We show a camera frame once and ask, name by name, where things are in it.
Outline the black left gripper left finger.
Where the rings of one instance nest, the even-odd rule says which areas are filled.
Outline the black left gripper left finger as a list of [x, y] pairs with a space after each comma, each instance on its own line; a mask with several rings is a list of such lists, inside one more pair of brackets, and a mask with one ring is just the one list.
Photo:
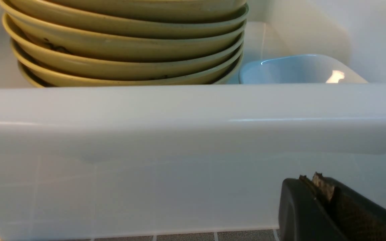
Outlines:
[[282, 241], [347, 241], [328, 206], [338, 191], [350, 192], [344, 183], [321, 174], [282, 181], [278, 224]]

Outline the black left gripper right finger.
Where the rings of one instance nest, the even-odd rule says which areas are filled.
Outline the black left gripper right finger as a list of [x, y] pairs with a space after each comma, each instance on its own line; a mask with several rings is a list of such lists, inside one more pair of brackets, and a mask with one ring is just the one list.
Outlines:
[[338, 230], [350, 241], [386, 241], [386, 209], [345, 184], [315, 173], [320, 201]]

